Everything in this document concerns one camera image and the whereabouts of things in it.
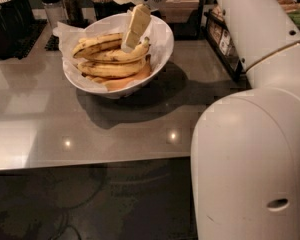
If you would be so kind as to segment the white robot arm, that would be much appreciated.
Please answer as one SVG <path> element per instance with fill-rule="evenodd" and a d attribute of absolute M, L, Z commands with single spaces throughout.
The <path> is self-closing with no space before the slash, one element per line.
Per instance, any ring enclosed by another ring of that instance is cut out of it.
<path fill-rule="evenodd" d="M 198 240 L 300 240 L 300 30 L 277 0 L 216 0 L 250 90 L 199 118 Z"/>

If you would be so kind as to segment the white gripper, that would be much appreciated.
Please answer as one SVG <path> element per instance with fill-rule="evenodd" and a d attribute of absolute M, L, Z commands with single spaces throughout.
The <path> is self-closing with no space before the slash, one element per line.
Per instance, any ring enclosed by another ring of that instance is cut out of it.
<path fill-rule="evenodd" d="M 141 36 L 145 33 L 151 21 L 151 10 L 157 10 L 166 0 L 113 0 L 117 4 L 132 3 L 136 5 L 127 13 L 128 25 L 123 34 L 121 49 L 132 52 L 139 44 Z"/>

